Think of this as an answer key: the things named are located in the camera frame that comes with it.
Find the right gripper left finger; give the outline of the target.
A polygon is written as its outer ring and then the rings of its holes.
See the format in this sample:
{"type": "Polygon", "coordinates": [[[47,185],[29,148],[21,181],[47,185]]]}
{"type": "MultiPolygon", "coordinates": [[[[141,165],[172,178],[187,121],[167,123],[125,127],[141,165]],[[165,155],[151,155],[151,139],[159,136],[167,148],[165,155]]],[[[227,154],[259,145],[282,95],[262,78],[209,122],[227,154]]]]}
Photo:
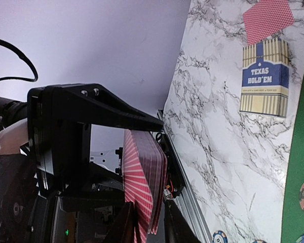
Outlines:
{"type": "Polygon", "coordinates": [[[103,240],[104,243],[133,243],[134,242],[134,205],[126,202],[110,231],[103,240]]]}

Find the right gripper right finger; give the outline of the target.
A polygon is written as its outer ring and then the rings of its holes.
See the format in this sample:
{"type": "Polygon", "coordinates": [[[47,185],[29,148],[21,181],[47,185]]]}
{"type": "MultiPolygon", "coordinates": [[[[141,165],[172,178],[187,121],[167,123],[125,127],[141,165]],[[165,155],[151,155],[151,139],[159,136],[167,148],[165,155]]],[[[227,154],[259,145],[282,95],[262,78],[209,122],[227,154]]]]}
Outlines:
{"type": "Polygon", "coordinates": [[[166,243],[201,243],[192,232],[174,200],[167,200],[165,205],[165,242],[166,243]]]}

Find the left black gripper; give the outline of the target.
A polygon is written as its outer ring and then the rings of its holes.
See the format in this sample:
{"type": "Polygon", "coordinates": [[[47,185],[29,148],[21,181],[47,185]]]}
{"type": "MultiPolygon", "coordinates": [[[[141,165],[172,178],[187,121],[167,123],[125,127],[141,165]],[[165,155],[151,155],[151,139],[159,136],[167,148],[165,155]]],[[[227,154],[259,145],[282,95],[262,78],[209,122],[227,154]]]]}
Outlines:
{"type": "Polygon", "coordinates": [[[84,191],[102,168],[90,163],[91,126],[158,132],[164,123],[99,84],[32,89],[27,98],[29,155],[0,156],[0,242],[23,242],[35,198],[61,192],[62,209],[121,206],[122,191],[84,191]]]}

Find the red playing card deck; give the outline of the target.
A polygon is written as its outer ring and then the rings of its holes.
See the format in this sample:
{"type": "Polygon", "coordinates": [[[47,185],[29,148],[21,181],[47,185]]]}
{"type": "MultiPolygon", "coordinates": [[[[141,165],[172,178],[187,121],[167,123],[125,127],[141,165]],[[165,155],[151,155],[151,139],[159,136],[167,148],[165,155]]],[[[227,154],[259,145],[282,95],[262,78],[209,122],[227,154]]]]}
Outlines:
{"type": "Polygon", "coordinates": [[[122,158],[125,201],[136,213],[134,242],[158,232],[167,158],[150,132],[125,130],[122,158]]]}

